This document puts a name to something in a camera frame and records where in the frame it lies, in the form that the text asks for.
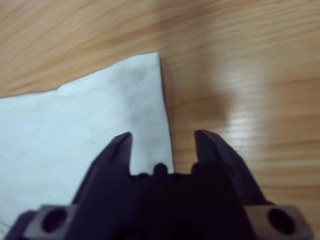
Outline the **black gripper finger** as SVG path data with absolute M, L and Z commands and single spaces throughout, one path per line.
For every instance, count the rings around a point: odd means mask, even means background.
M 218 134 L 208 130 L 194 132 L 199 162 L 215 163 L 226 172 L 244 205 L 265 205 L 267 199 L 243 158 Z
M 72 200 L 73 205 L 79 204 L 84 198 L 86 192 L 93 184 L 95 176 L 100 170 L 105 171 L 108 167 L 112 167 L 113 165 L 125 166 L 127 170 L 129 170 L 132 143 L 133 136 L 129 131 L 115 136 L 110 141 L 91 163 Z

